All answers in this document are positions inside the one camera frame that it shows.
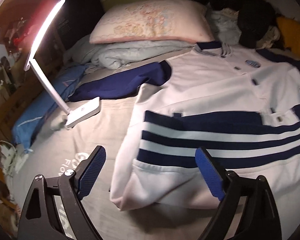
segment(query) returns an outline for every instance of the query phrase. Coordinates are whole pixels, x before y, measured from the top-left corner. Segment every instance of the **black clamp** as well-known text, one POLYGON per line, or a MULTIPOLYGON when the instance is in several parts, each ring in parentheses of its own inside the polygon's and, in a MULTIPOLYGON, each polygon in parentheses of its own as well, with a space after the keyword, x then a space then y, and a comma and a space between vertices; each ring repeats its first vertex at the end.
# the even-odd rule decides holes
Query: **black clamp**
MULTIPOLYGON (((206 149, 197 149, 195 159, 212 195, 221 201, 199 240, 223 240, 241 196, 246 196, 243 214, 232 240, 282 240, 278 211, 268 182, 239 177, 216 163, 206 149)), ((77 240, 102 240, 86 214, 81 200, 87 196, 106 161, 106 151, 97 146, 76 170, 45 179, 37 175, 29 189, 19 223, 19 240, 66 240, 54 195, 61 200, 77 240)))

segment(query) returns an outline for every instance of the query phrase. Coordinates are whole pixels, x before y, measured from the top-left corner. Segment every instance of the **lamp arm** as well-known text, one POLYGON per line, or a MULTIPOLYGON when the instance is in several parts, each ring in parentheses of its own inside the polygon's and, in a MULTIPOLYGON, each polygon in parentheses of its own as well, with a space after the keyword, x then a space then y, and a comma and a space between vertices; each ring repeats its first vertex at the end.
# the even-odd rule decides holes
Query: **lamp arm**
POLYGON ((40 68, 39 64, 37 63, 37 61, 34 58, 32 58, 31 60, 29 60, 29 64, 30 64, 33 72, 35 73, 35 75, 37 76, 37 78, 39 79, 39 81, 41 82, 43 87, 45 88, 45 90, 50 94, 50 96, 54 99, 54 101, 58 104, 58 106, 60 106, 60 108, 66 114, 69 114, 70 108, 64 102, 64 100, 61 98, 61 96, 58 94, 58 92, 54 89, 54 87, 51 85, 51 83, 47 79, 46 75, 43 73, 42 69, 40 68))

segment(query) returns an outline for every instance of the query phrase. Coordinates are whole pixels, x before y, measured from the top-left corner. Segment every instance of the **pillow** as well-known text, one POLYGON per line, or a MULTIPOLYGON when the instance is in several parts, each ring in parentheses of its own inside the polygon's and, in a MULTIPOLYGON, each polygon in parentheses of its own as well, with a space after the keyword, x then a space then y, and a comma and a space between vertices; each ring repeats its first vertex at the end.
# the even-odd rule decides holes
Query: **pillow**
MULTIPOLYGON (((57 77, 52 85, 63 100, 74 91, 87 67, 85 65, 74 66, 57 77)), ((12 128, 12 137, 15 144, 22 143, 25 149, 29 149, 45 120, 58 107, 52 97, 43 91, 23 112, 12 128)))
POLYGON ((213 41, 206 7, 190 0, 148 0, 113 7, 97 23, 90 43, 140 40, 213 41))

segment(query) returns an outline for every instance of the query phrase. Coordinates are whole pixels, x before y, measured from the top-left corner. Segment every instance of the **pink pillowcase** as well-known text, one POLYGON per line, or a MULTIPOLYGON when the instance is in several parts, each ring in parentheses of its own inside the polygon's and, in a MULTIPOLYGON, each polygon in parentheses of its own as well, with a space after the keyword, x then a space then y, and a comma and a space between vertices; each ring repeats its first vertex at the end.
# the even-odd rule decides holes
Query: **pink pillowcase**
POLYGON ((206 7, 190 0, 148 0, 107 11, 90 35, 90 43, 140 40, 213 41, 206 7))

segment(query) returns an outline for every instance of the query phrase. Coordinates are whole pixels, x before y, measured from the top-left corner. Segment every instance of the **desk lamp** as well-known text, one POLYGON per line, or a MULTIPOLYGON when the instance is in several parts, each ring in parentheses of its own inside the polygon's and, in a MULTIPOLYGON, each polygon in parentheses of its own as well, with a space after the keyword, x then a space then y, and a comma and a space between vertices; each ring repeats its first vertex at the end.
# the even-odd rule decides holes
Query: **desk lamp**
POLYGON ((57 15, 58 11, 61 9, 62 5, 66 0, 60 0, 49 13, 48 17, 43 22, 40 30, 34 42, 32 44, 28 60, 26 62, 24 70, 27 71, 32 68, 33 72, 45 88, 45 90, 50 94, 54 101, 60 106, 60 108, 67 114, 66 127, 74 127, 77 123, 97 114, 100 111, 100 98, 94 98, 84 105, 80 106, 75 110, 71 110, 65 101, 61 98, 58 92, 53 88, 52 84, 49 82, 48 78, 43 73, 39 64, 34 58, 35 53, 44 37, 49 25, 57 15))

